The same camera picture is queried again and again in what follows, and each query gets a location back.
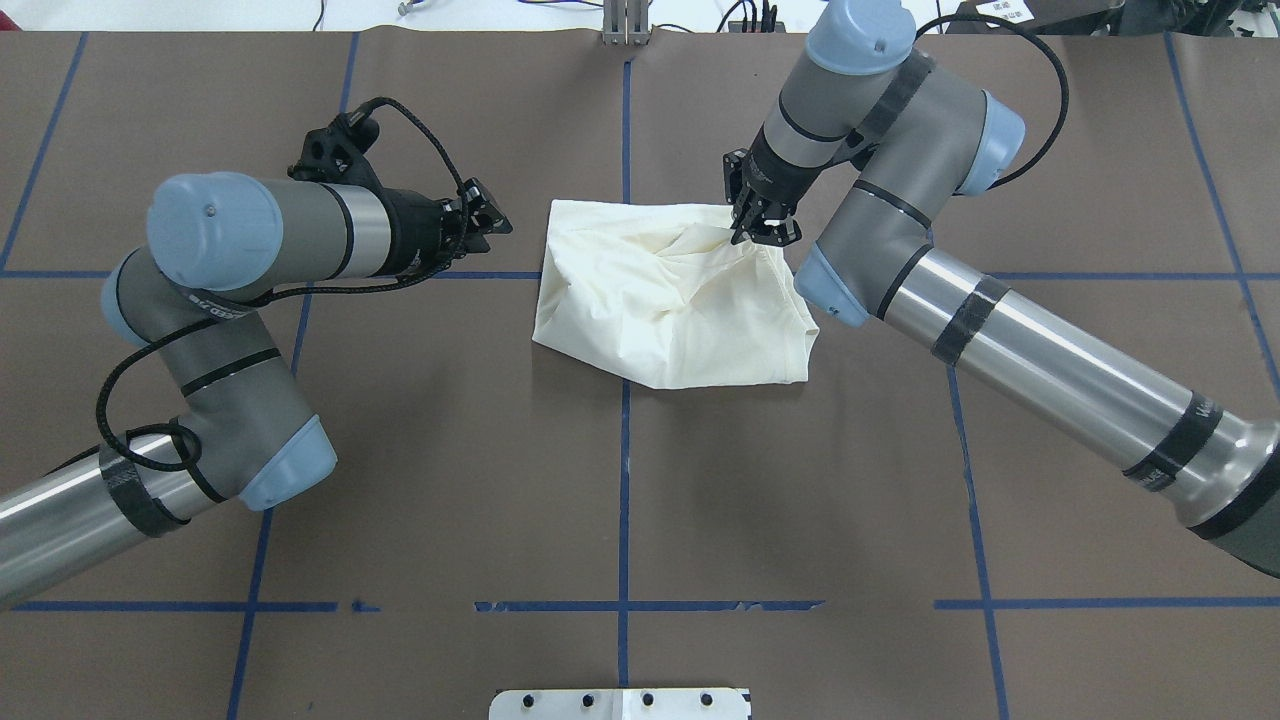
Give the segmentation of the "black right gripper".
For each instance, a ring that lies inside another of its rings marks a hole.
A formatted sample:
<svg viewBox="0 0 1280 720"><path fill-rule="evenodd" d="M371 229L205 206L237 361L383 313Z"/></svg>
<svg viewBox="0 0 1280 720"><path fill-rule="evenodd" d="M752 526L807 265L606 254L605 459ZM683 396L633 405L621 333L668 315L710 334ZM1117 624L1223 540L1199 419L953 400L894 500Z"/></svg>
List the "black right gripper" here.
<svg viewBox="0 0 1280 720"><path fill-rule="evenodd" d="M772 149L759 129L750 147L722 156L724 200L732 208L730 242L786 247L803 238L792 214L820 174L819 167L800 167Z"/></svg>

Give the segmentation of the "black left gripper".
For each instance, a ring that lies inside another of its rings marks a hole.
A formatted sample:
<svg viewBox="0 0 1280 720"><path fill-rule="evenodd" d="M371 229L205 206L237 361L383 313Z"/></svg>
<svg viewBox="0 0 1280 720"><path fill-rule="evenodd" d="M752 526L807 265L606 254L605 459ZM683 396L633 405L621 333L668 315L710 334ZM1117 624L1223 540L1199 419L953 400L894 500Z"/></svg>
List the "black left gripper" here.
<svg viewBox="0 0 1280 720"><path fill-rule="evenodd" d="M479 178L466 179L457 199L429 199L379 179L367 152L380 126L366 111L342 113L303 137L293 181L317 184L342 222L332 279L416 278L443 272L471 254L492 251L488 234L513 227Z"/></svg>

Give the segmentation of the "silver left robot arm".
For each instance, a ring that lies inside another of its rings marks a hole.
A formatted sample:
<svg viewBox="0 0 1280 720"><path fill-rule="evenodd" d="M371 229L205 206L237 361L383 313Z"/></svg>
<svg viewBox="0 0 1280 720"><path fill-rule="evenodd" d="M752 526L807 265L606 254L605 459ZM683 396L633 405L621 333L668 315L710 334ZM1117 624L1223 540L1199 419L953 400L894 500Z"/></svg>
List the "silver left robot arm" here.
<svg viewBox="0 0 1280 720"><path fill-rule="evenodd" d="M375 97L311 129L285 179L179 174L156 188L146 243L102 286L102 314L134 352L95 400L99 443L3 501L4 609L219 503L262 511L334 471L261 311L404 290L512 231L434 135L453 193L384 186L367 159L379 108L397 101Z"/></svg>

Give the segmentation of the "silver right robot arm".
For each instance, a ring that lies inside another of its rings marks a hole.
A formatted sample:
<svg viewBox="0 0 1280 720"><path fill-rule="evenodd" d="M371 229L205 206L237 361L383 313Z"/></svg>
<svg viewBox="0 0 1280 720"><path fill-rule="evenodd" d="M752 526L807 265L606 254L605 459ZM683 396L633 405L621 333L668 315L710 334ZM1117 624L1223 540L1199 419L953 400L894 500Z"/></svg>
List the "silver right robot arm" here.
<svg viewBox="0 0 1280 720"><path fill-rule="evenodd" d="M804 297L874 318L1277 575L1277 44L922 37L829 1L746 150L740 234L852 186Z"/></svg>

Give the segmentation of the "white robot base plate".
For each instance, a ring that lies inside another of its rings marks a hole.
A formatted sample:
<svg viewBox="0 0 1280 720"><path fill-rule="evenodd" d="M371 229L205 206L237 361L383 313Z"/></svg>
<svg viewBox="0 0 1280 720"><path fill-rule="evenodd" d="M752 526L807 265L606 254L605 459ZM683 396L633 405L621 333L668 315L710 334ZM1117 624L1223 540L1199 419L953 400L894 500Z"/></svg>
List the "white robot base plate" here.
<svg viewBox="0 0 1280 720"><path fill-rule="evenodd" d="M748 689L577 688L502 691L489 719L751 719Z"/></svg>

